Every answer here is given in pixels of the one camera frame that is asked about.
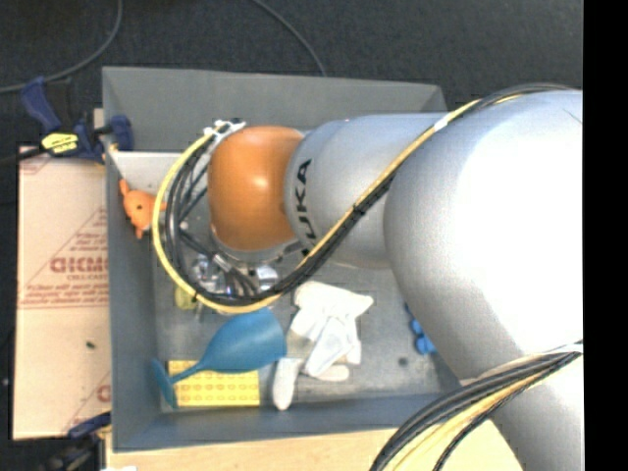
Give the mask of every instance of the gray bin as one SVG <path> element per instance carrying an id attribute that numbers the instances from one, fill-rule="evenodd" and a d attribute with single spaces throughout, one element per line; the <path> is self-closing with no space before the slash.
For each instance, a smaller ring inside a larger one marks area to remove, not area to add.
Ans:
<path id="1" fill-rule="evenodd" d="M 366 113 L 443 111 L 437 87 L 127 68 L 105 69 L 103 87 L 105 117 L 128 115 L 135 147 L 142 150 L 107 160 L 114 450 L 393 428 L 457 387 L 437 354 L 416 352 L 411 317 L 390 271 L 328 263 L 315 280 L 375 300 L 359 318 L 362 362 L 351 367 L 348 381 L 331 384 L 300 376 L 292 406 L 279 412 L 270 397 L 274 366 L 268 366 L 259 372 L 260 407 L 172 410 L 161 398 L 150 360 L 200 357 L 228 318 L 207 308 L 197 321 L 174 305 L 173 283 L 154 256 L 150 235 L 135 238 L 118 188 L 124 177 L 131 187 L 155 191 L 178 152 L 216 118 L 240 116 L 251 124 L 307 129 Z M 285 330 L 294 312 L 289 299 L 286 295 L 273 305 Z"/>

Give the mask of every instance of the orange toy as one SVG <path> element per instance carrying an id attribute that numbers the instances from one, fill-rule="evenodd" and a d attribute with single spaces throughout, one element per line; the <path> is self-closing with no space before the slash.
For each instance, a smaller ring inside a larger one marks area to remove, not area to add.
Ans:
<path id="1" fill-rule="evenodd" d="M 135 236 L 141 239 L 143 234 L 150 229 L 155 196 L 142 190 L 131 190 L 125 179 L 120 180 L 120 192 L 124 198 L 125 212 L 135 226 Z M 165 202 L 161 203 L 159 210 L 166 210 Z"/>

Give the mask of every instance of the white object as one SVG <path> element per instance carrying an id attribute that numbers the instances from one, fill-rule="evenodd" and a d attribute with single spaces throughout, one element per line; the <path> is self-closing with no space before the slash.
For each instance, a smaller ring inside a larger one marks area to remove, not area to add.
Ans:
<path id="1" fill-rule="evenodd" d="M 273 402 L 279 410 L 292 403 L 298 374 L 325 382 L 343 382 L 349 368 L 359 364 L 361 342 L 355 320 L 372 304 L 371 296 L 317 282 L 308 282 L 294 294 L 299 307 L 288 331 L 288 355 L 277 364 Z"/>

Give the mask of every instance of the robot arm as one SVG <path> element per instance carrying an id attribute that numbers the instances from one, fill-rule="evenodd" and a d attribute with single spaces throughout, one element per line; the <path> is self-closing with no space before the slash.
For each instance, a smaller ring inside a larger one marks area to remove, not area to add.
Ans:
<path id="1" fill-rule="evenodd" d="M 215 157 L 208 196 L 220 196 L 212 183 L 230 182 L 249 190 L 240 206 L 264 198 L 244 222 L 273 228 L 275 217 L 285 217 L 273 231 L 285 242 L 275 251 L 264 244 L 264 229 L 230 245 L 221 225 L 212 225 L 226 273 L 282 256 L 295 239 L 307 254 L 296 276 L 255 294 L 243 289 L 239 299 L 248 306 L 232 307 L 232 295 L 189 291 L 220 310 L 246 312 L 298 285 L 323 256 L 390 269 L 460 379 L 580 340 L 582 92 L 530 90 L 499 93 L 454 114 L 374 115 L 329 122 L 304 137 L 285 130 L 262 142 L 253 137 L 266 148 L 251 155 L 277 157 L 261 173 L 248 161 L 240 172 L 224 166 L 229 155 L 208 136 Z M 279 158 L 287 148 L 289 159 Z M 241 220 L 222 207 L 229 200 L 210 199 L 214 218 Z M 579 361 L 495 414 L 525 469 L 584 466 L 583 390 Z"/>

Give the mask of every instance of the blue clamp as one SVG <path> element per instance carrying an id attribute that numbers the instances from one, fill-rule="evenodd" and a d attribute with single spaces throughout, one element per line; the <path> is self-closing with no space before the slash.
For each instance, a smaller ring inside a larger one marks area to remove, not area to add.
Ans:
<path id="1" fill-rule="evenodd" d="M 436 347 L 423 331 L 423 327 L 414 318 L 414 316 L 412 316 L 412 313 L 410 312 L 407 304 L 405 304 L 405 310 L 412 317 L 412 320 L 410 321 L 410 329 L 412 330 L 412 332 L 414 332 L 415 335 L 414 346 L 416 350 L 419 352 L 419 354 L 422 355 L 433 354 L 434 352 L 436 352 Z"/>
<path id="2" fill-rule="evenodd" d="M 28 114 L 41 123 L 41 146 L 53 157 L 77 157 L 103 164 L 105 148 L 100 138 L 103 134 L 113 134 L 118 149 L 133 149 L 131 122 L 125 115 L 116 115 L 105 127 L 95 130 L 84 119 L 73 123 L 70 131 L 63 128 L 46 96 L 43 77 L 29 82 L 22 89 L 21 98 Z"/>

